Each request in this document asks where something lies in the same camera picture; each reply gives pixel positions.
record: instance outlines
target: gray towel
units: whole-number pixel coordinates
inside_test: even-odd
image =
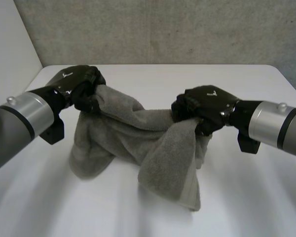
[[[196,169],[210,137],[195,136],[198,119],[173,123],[171,110],[145,110],[105,85],[96,89],[101,115],[81,112],[70,164],[81,178],[95,177],[114,157],[140,165],[139,183],[191,210],[200,209]]]

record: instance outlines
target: towel fold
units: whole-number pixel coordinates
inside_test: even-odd
[[[173,123],[171,110],[145,110],[134,98],[99,85],[101,114],[81,112],[70,158],[81,178],[101,173],[114,157],[140,165],[139,183],[191,210],[200,209],[196,169],[211,137],[195,135],[198,119]]]

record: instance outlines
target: white table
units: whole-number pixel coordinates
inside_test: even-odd
[[[44,68],[28,89],[64,67]],[[170,108],[186,88],[204,84],[296,106],[296,91],[267,65],[98,68],[146,109]],[[0,237],[296,237],[296,157],[267,145],[241,153],[235,128],[215,132],[197,171],[202,207],[191,213],[139,187],[139,167],[118,158],[93,180],[75,177],[67,161],[77,117],[74,108],[62,111],[63,141],[37,138],[0,170]]]

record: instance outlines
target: textured wall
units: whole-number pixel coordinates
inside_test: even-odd
[[[296,0],[15,3],[44,66],[269,64],[296,88]]]

